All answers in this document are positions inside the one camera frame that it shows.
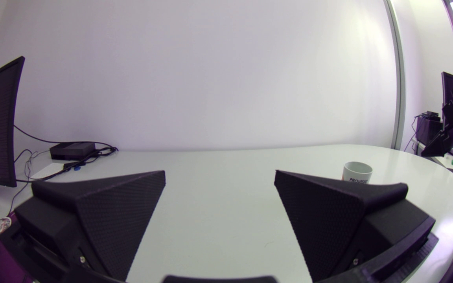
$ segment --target sticker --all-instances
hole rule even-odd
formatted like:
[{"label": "sticker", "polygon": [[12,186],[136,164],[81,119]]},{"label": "sticker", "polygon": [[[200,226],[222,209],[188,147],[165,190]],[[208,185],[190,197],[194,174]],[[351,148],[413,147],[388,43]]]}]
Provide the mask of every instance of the sticker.
[{"label": "sticker", "polygon": [[11,226],[11,218],[3,217],[0,219],[0,235]]}]

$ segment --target printed logo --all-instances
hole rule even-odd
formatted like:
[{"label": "printed logo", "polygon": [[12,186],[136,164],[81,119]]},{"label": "printed logo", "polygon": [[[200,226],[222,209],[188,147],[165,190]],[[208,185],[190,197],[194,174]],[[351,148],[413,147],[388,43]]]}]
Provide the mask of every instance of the printed logo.
[{"label": "printed logo", "polygon": [[357,180],[357,179],[354,179],[354,178],[350,178],[349,181],[353,182],[353,183],[366,184],[366,182],[368,180]]}]

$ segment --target desk surface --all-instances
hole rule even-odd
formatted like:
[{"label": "desk surface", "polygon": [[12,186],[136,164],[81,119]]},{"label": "desk surface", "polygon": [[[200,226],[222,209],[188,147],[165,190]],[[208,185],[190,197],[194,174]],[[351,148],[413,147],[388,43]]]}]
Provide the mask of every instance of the desk surface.
[{"label": "desk surface", "polygon": [[[412,143],[416,143],[416,142],[417,142],[417,139],[412,138]],[[417,145],[419,146],[418,152],[420,154],[420,152],[422,150],[424,150],[424,148],[426,148],[426,146],[423,143],[418,143]],[[433,156],[433,157],[428,157],[428,159],[433,160],[434,162],[438,163],[439,165],[444,166],[445,168],[447,168],[448,170],[453,172],[453,164],[452,164],[453,155],[446,153],[444,156]]]},{"label": "desk surface", "polygon": [[409,282],[439,281],[453,256],[453,174],[430,160],[367,145],[275,150],[119,152],[55,177],[67,182],[165,170],[167,185],[127,281],[165,275],[311,277],[274,186],[275,170],[339,179],[346,161],[374,169],[372,184],[404,182],[407,199],[436,219],[435,249]]}]

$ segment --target black cable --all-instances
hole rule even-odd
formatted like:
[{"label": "black cable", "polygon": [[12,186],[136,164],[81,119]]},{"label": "black cable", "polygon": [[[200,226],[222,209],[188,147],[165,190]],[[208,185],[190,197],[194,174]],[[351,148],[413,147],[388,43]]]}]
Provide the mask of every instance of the black cable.
[{"label": "black cable", "polygon": [[[34,138],[35,140],[39,140],[41,142],[44,142],[44,143],[71,143],[71,142],[68,142],[68,141],[52,141],[52,140],[43,140],[41,138],[37,138],[36,136],[31,136],[30,134],[27,134],[25,131],[23,131],[22,129],[20,129],[19,127],[17,127],[16,125],[13,125],[13,127],[15,127],[15,129],[19,130],[20,132],[22,132],[22,134],[25,134],[26,136],[30,137],[30,138]],[[74,143],[98,143],[100,145],[105,145],[107,147],[113,147],[112,145],[108,145],[107,143],[99,143],[98,141],[96,142],[93,142],[93,141],[74,141]]]},{"label": "black cable", "polygon": [[15,198],[18,196],[18,194],[20,194],[26,187],[27,185],[29,185],[29,175],[27,174],[27,168],[29,169],[29,171],[31,171],[31,168],[29,167],[29,164],[31,163],[31,161],[36,158],[36,156],[42,154],[43,152],[41,153],[38,153],[38,152],[31,152],[30,150],[28,150],[30,153],[31,153],[31,156],[29,156],[29,158],[27,159],[25,165],[24,165],[24,175],[27,177],[27,183],[22,187],[22,189],[20,189],[14,196],[13,198],[11,199],[11,205],[9,207],[9,211],[8,211],[8,216],[10,215],[11,213],[11,210],[13,209],[13,202],[15,201]]},{"label": "black cable", "polygon": [[[110,150],[110,152],[103,154],[102,152],[105,151],[105,150]],[[55,177],[55,176],[57,176],[59,174],[62,174],[64,172],[68,172],[71,168],[74,168],[74,167],[76,167],[77,165],[80,165],[83,162],[84,163],[92,163],[97,158],[99,158],[99,156],[108,156],[108,155],[112,154],[115,151],[118,151],[118,149],[116,147],[103,147],[100,150],[95,150],[94,152],[91,152],[89,155],[85,156],[83,159],[81,159],[79,161],[76,161],[74,163],[71,163],[70,165],[65,166],[62,170],[60,170],[59,172],[56,172],[56,173],[54,173],[52,175],[49,175],[49,176],[46,176],[46,177],[43,177],[43,178],[31,178],[28,175],[26,175],[26,177],[28,178],[27,181],[26,180],[17,180],[17,181],[18,182],[23,182],[23,183],[32,183],[34,181],[49,180],[49,179],[52,179],[53,177]],[[87,160],[90,159],[90,158],[94,158],[94,160],[87,162]]]},{"label": "black cable", "polygon": [[[22,129],[20,129],[19,127],[17,127],[16,125],[13,125],[13,127],[15,127],[15,129],[19,130],[20,132],[22,132],[22,134],[25,134],[26,136],[30,137],[30,138],[34,138],[35,140],[39,140],[41,142],[44,142],[44,143],[71,143],[71,142],[68,142],[68,141],[52,141],[52,140],[43,140],[41,138],[37,138],[36,136],[32,136],[30,134],[27,134],[25,131],[23,131]],[[26,167],[24,168],[24,174],[25,176],[27,177],[27,180],[17,180],[18,182],[23,182],[23,183],[31,183],[33,181],[45,181],[45,180],[48,180],[48,179],[51,179],[59,174],[62,174],[64,172],[68,172],[71,168],[74,168],[78,165],[82,165],[82,164],[87,164],[87,163],[92,163],[94,162],[95,160],[97,160],[97,158],[99,158],[99,156],[108,156],[110,154],[112,154],[113,152],[117,152],[118,149],[116,147],[113,147],[112,145],[109,145],[107,143],[100,143],[98,141],[96,142],[93,142],[93,141],[74,141],[74,143],[98,143],[100,145],[106,145],[106,147],[103,147],[102,149],[100,150],[95,150],[93,152],[91,152],[90,154],[88,154],[87,156],[85,156],[82,160],[79,160],[77,162],[74,162],[74,163],[71,163],[70,165],[67,165],[65,166],[62,170],[60,170],[59,172],[57,173],[54,173],[52,175],[49,175],[49,176],[46,176],[46,177],[43,177],[43,178],[38,178],[38,179],[34,179],[34,178],[31,178],[30,175],[31,175],[31,168],[30,168],[30,164],[32,163],[32,160],[34,158],[36,158],[38,155],[42,154],[43,152],[37,154],[36,156],[32,156],[31,154],[31,157],[30,159],[26,162]],[[102,153],[103,151],[105,150],[109,150],[109,152],[107,153]]]},{"label": "black cable", "polygon": [[20,191],[18,191],[14,196],[13,196],[13,199],[11,199],[11,205],[9,207],[9,211],[8,211],[8,216],[9,214],[11,213],[11,210],[13,209],[13,202],[15,201],[15,198],[17,197],[17,195],[22,192],[26,187],[27,185],[29,185],[29,183],[25,184],[22,189],[20,189]]},{"label": "black cable", "polygon": [[410,140],[409,140],[408,143],[407,143],[407,146],[405,147],[405,149],[404,149],[403,151],[407,150],[408,145],[412,142],[412,138],[414,138],[414,136],[415,136],[415,135],[417,134],[417,132],[419,131],[419,130],[415,130],[415,129],[414,129],[414,123],[415,123],[415,120],[417,119],[417,117],[421,117],[421,116],[423,116],[423,115],[422,115],[422,114],[419,114],[419,115],[417,115],[417,116],[414,117],[414,121],[412,122],[412,129],[413,129],[413,131],[414,131],[415,133],[414,133],[414,135],[410,138]]},{"label": "black cable", "polygon": [[24,152],[29,152],[31,155],[33,154],[33,152],[31,150],[25,149],[17,156],[17,158],[13,161],[13,163],[17,162],[17,160],[20,158],[20,156],[22,156],[22,154]]}]

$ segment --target black box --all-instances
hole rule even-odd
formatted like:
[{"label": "black box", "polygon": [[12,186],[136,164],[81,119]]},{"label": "black box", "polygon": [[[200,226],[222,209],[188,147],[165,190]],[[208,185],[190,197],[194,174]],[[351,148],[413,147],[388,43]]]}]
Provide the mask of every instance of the black box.
[{"label": "black box", "polygon": [[94,143],[59,143],[50,148],[50,156],[57,160],[82,160],[95,150]]},{"label": "black box", "polygon": [[426,116],[417,118],[417,130],[415,138],[421,143],[427,145],[443,129],[443,123]]}]

